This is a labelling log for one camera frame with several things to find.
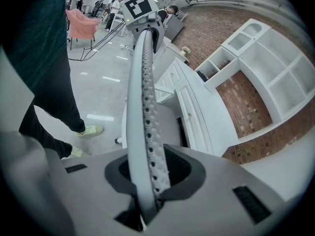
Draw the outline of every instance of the sneaker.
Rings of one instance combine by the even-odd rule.
[[[78,137],[84,137],[84,136],[98,136],[100,133],[104,131],[104,128],[102,126],[86,126],[85,131],[83,134],[75,132],[75,134]]]
[[[71,143],[68,143],[72,146],[72,151],[71,151],[71,155],[75,156],[75,157],[84,157],[84,156],[89,156],[89,154],[87,154],[86,152],[84,152],[83,150],[79,149],[76,146],[73,146]]]

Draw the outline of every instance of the dark green shirt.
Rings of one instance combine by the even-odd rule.
[[[11,64],[33,92],[66,48],[65,0],[27,0],[2,45]]]

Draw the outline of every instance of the white shelf unit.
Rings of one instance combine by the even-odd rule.
[[[301,56],[299,61],[293,66],[291,72],[306,95],[314,91],[315,68],[305,56]]]
[[[264,85],[268,85],[285,70],[283,63],[259,43],[254,43],[243,52],[240,59],[252,69]]]
[[[222,46],[238,57],[270,28],[270,26],[260,21],[249,19],[226,41],[224,41]]]
[[[227,67],[230,67],[231,63],[236,60],[236,57],[231,54],[228,50],[226,50],[223,47],[219,47],[214,53],[212,53],[195,71],[200,71],[203,73],[207,79],[209,79],[212,75],[212,77],[206,82],[209,83],[210,81],[214,81],[224,75],[226,72],[232,76],[231,69],[226,69]]]
[[[258,43],[266,47],[285,66],[289,66],[300,53],[300,50],[290,40],[274,29],[269,29],[258,39]]]
[[[230,63],[220,70],[225,60]],[[241,70],[258,91],[272,119],[271,125],[240,138],[239,143],[281,125],[315,96],[314,65],[290,40],[257,20],[248,20],[196,71],[205,74],[214,68],[218,73],[203,84],[210,93]]]
[[[280,80],[270,87],[277,107],[283,119],[291,113],[302,101],[305,95],[293,78],[291,73],[286,73]]]

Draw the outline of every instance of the black pants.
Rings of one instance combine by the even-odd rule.
[[[114,20],[114,16],[115,16],[114,13],[109,14],[109,19],[107,21],[105,29],[110,29],[110,27],[112,26],[113,20]]]
[[[82,3],[81,2],[77,2],[77,9],[78,10],[82,10]]]
[[[98,10],[99,10],[99,8],[97,8],[96,11],[92,11],[92,17],[96,17]]]
[[[35,98],[27,110],[20,133],[34,137],[44,148],[55,150],[59,158],[68,157],[72,146],[53,138],[39,123],[34,105],[61,120],[72,131],[83,132],[85,125],[80,118],[70,81],[70,66],[65,49],[49,67],[35,89]]]

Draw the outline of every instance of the shelf compartment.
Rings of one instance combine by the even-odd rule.
[[[208,58],[218,70],[222,70],[229,63],[236,59],[236,57],[231,54],[228,50],[223,47],[219,47],[212,55]]]
[[[235,38],[228,42],[228,45],[230,45],[231,47],[238,51],[243,46],[245,46],[250,40],[251,38],[245,36],[240,32]]]
[[[258,43],[266,47],[285,66],[289,66],[300,53],[300,50],[291,41],[273,29],[269,29],[259,38]]]
[[[221,85],[224,81],[228,80],[231,76],[240,70],[240,65],[238,59],[234,59],[229,63],[223,70],[218,72],[214,77],[210,78],[205,82],[204,86],[206,89],[211,91],[213,88]]]
[[[286,73],[272,85],[270,91],[283,119],[293,108],[305,100],[304,93],[290,73]]]
[[[306,57],[301,59],[292,68],[292,74],[302,87],[305,94],[315,89],[315,68]]]
[[[242,30],[243,32],[247,33],[248,35],[254,37],[256,36],[260,31],[262,30],[261,26],[259,24],[256,23],[252,23],[249,24],[248,26],[246,26],[246,28],[244,30]]]
[[[203,73],[207,79],[213,77],[216,73],[219,72],[219,69],[212,63],[210,60],[206,59],[197,69],[196,71],[200,71]]]
[[[279,59],[258,43],[248,48],[240,59],[251,68],[264,85],[268,85],[285,69]]]

